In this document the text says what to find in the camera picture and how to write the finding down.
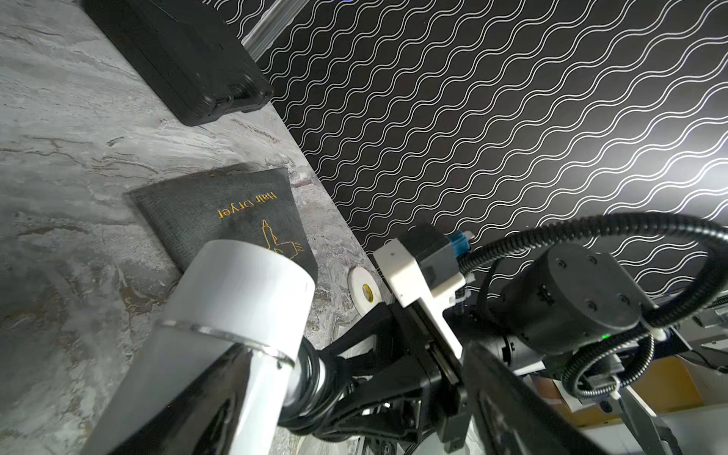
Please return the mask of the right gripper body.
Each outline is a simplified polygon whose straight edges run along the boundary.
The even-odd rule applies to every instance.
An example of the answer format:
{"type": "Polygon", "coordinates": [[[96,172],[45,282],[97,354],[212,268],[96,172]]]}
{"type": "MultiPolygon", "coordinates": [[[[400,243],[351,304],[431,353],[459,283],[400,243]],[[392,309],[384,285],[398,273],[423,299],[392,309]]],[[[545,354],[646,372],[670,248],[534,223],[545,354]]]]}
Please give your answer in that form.
{"type": "Polygon", "coordinates": [[[470,414],[462,362],[417,303],[379,303],[324,350],[343,386],[318,424],[318,439],[363,436],[377,449],[413,446],[437,434],[464,446],[470,414]]]}

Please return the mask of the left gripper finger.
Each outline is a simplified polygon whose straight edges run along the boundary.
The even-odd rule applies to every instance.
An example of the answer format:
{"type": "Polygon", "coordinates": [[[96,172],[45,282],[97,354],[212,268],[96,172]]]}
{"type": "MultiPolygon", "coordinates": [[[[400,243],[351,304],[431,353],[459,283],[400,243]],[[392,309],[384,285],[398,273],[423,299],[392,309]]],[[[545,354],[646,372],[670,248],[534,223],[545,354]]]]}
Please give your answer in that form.
{"type": "Polygon", "coordinates": [[[601,454],[481,343],[464,348],[468,409],[486,454],[601,454]]]}

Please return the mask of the white hair dryer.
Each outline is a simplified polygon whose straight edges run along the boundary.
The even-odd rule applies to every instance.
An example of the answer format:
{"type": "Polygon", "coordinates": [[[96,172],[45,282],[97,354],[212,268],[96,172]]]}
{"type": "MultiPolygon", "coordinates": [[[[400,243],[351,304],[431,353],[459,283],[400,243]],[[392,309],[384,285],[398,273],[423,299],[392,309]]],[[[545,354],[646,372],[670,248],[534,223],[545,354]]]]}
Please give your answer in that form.
{"type": "Polygon", "coordinates": [[[265,454],[278,427],[318,430],[344,383],[303,335],[315,289],[280,252],[205,244],[83,452],[265,454]]]}

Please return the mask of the grey hair dryer bag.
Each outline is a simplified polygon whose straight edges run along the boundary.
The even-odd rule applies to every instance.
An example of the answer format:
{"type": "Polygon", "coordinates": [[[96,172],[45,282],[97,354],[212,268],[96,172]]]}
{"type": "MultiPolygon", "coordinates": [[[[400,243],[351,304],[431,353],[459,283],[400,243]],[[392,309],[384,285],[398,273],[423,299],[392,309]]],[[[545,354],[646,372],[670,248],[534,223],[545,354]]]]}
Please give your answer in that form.
{"type": "Polygon", "coordinates": [[[182,271],[208,242],[235,240],[282,254],[318,279],[286,168],[254,172],[246,164],[232,165],[128,196],[182,271]]]}

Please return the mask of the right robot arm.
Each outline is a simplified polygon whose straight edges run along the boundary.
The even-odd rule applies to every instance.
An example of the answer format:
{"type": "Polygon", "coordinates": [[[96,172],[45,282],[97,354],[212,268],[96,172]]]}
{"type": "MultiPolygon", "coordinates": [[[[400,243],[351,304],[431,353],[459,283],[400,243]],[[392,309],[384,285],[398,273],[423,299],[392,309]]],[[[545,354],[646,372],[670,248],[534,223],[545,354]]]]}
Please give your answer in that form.
{"type": "Polygon", "coordinates": [[[436,434],[447,451],[477,428],[488,454],[595,454],[598,447],[518,377],[544,362],[576,398],[617,394],[648,369],[657,339],[727,283],[727,230],[671,213],[558,222],[472,248],[462,233],[415,227],[375,252],[392,291],[308,368],[324,381],[313,427],[362,436],[377,452],[436,434]],[[688,288],[656,304],[600,237],[663,236],[707,255],[688,288]]]}

